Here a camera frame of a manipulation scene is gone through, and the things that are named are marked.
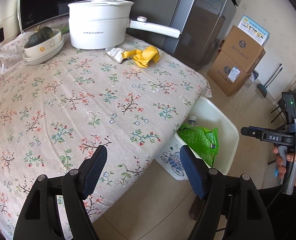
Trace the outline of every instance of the kabocha squash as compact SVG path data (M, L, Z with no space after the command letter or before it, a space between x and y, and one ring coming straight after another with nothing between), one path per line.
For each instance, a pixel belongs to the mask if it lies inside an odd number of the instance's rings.
M35 33L33 33L30 37L29 40L26 42L24 45L24 48L30 48L33 46L36 46L54 36L54 32L50 27L42 27L40 28L40 25L37 26Z

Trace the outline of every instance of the tablecloth flower pattern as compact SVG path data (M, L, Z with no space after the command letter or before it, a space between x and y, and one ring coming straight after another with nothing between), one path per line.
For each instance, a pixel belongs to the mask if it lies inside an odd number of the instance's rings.
M59 54L29 66L22 60L28 37L0 48L7 68L0 82L0 229L6 239L38 175L62 176L104 145L107 163L84 201L91 221L97 219L147 169L196 100L211 96L205 78L163 51L158 63L143 69L131 59L117 64L104 50L76 49L66 34ZM149 44L127 35L120 46ZM57 200L71 239L64 200Z

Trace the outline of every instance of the laundry basket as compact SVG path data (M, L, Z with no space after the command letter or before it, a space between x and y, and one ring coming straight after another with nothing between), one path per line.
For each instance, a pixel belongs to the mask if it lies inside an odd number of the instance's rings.
M197 117L199 126L210 130L218 128L219 152L213 167L227 175L239 142L239 132L234 124L207 98L200 97L189 115ZM188 179L180 161L179 151L184 141L177 133L166 143L155 160L175 179Z

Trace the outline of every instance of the yellow plastic bag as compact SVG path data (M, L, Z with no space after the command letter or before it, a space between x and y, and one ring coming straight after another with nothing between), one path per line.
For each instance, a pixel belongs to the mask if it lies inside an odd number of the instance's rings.
M154 46L149 46L145 50L134 49L122 53L123 58L132 58L138 67L147 68L148 62L153 60L157 63L160 59L159 51Z

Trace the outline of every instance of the pot lid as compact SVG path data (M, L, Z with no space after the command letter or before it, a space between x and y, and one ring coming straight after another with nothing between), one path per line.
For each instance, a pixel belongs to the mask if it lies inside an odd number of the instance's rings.
M124 0L86 0L68 4L69 7L75 6L98 6L98 5L133 5L133 2Z

